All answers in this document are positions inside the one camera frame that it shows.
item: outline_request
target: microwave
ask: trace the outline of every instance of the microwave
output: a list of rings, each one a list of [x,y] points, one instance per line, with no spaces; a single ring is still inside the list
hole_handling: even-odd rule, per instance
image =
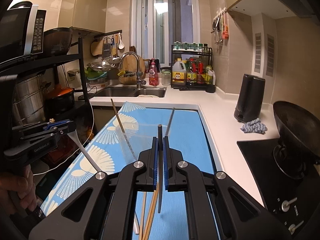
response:
[[[24,1],[8,9],[0,21],[0,63],[43,51],[45,10]]]

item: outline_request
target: black glass stovetop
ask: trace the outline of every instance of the black glass stovetop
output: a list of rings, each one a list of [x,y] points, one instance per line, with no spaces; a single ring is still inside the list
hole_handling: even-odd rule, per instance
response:
[[[275,162],[273,150],[278,145],[278,139],[238,141],[237,144],[257,183],[265,208],[287,228],[303,221],[292,236],[297,235],[320,203],[320,176],[316,168],[306,163],[304,177],[292,179]],[[283,201],[295,198],[297,200],[289,210],[283,212]]]

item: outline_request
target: gray rag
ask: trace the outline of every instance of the gray rag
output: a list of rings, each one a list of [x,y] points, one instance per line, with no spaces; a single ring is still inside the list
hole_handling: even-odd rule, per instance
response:
[[[246,122],[241,128],[244,133],[255,132],[265,134],[268,128],[263,124],[259,118],[254,119],[250,122]]]

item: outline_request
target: human hand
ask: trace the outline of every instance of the human hand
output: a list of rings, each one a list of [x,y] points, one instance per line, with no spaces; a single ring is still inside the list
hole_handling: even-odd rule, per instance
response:
[[[17,212],[8,190],[16,191],[22,208],[29,208],[30,211],[35,210],[37,205],[36,186],[33,183],[33,173],[30,165],[23,170],[23,177],[13,175],[9,172],[0,172],[0,204],[7,214]]]

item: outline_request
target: air vent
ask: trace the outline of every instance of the air vent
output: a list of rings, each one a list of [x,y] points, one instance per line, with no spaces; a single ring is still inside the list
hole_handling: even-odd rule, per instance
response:
[[[271,35],[268,37],[268,60],[267,60],[267,70],[266,75],[273,77],[273,68],[274,68],[274,58],[275,58],[275,38]]]
[[[254,63],[254,71],[260,73],[261,69],[261,33],[255,34],[256,40],[256,54],[255,54],[255,63]]]

